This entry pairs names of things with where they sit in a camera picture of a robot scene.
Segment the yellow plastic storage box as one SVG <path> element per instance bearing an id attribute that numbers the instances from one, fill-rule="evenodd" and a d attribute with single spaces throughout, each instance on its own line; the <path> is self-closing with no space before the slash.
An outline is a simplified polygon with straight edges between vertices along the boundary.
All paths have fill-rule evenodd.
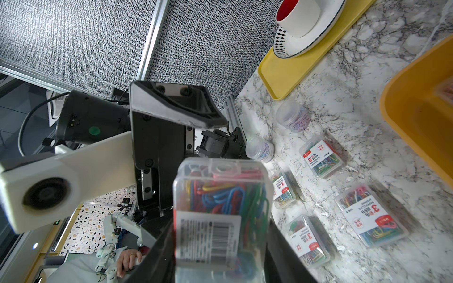
<path id="1" fill-rule="evenodd" d="M 385 87 L 385 121 L 448 185 L 453 185 L 453 38 L 400 71 Z"/>

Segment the clear round paper clip jar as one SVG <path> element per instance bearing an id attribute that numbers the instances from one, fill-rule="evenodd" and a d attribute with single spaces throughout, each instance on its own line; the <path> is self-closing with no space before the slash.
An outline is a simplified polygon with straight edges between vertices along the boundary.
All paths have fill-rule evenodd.
<path id="1" fill-rule="evenodd" d="M 291 132 L 305 131 L 310 124 L 310 114 L 298 102 L 288 100 L 281 104 L 276 111 L 277 123 Z"/>

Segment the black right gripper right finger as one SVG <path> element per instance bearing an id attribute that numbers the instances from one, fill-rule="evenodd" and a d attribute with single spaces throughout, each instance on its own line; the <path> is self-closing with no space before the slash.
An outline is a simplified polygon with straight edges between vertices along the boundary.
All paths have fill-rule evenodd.
<path id="1" fill-rule="evenodd" d="M 316 283 L 273 220 L 267 234 L 264 261 L 266 283 Z"/>

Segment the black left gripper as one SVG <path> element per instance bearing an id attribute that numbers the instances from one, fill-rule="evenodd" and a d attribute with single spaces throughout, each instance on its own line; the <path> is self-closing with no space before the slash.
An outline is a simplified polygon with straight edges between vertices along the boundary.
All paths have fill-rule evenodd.
<path id="1" fill-rule="evenodd" d="M 227 119 L 206 87 L 187 84 L 133 81 L 129 107 L 138 208 L 169 210 L 178 168 L 195 154 L 195 130 L 225 127 Z"/>

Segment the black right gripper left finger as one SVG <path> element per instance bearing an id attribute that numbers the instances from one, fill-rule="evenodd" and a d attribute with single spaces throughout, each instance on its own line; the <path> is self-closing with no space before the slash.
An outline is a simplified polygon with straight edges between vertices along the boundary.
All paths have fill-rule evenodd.
<path id="1" fill-rule="evenodd" d="M 141 226 L 143 243 L 150 250 L 127 283 L 175 282 L 175 233 L 172 219 L 153 219 Z"/>

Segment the rectangular paper clip box five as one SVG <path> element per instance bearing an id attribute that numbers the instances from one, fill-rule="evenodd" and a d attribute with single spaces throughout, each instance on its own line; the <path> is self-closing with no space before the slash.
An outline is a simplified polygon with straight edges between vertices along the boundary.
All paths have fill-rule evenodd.
<path id="1" fill-rule="evenodd" d="M 347 223 L 368 248 L 391 244 L 409 231 L 366 184 L 358 184 L 335 197 Z"/>

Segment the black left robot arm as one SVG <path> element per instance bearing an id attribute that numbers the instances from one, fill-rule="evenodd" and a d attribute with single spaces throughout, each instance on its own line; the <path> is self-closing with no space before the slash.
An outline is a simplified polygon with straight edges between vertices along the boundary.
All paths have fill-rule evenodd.
<path id="1" fill-rule="evenodd" d="M 129 132 L 139 209 L 151 214 L 171 209 L 178 166 L 194 153 L 194 129 L 227 123 L 206 87 L 134 81 L 128 98 L 68 93 L 55 135 L 60 143 L 92 145 Z"/>

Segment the rectangular paper clip box three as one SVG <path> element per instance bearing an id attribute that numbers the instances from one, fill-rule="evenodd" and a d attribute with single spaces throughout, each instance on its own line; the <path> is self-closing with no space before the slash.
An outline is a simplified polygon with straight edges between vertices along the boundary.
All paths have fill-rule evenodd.
<path id="1" fill-rule="evenodd" d="M 317 268 L 331 260 L 328 249 L 308 216 L 300 215 L 284 229 L 287 240 L 299 260 L 307 268 Z"/>

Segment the rectangular paper clip box six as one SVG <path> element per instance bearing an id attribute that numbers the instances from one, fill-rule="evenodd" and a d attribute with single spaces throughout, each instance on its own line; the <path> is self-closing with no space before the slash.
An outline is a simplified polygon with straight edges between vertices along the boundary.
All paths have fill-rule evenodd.
<path id="1" fill-rule="evenodd" d="M 176 282 L 263 282 L 272 196 L 261 162 L 185 159 L 173 182 Z"/>

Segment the rectangular paper clip box two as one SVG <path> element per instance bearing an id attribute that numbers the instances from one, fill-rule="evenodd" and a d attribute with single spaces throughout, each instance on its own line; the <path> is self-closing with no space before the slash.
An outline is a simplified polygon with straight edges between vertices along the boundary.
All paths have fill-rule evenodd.
<path id="1" fill-rule="evenodd" d="M 273 204 L 277 209 L 284 209 L 297 201 L 296 194 L 285 173 L 274 172 L 271 181 L 274 187 Z"/>

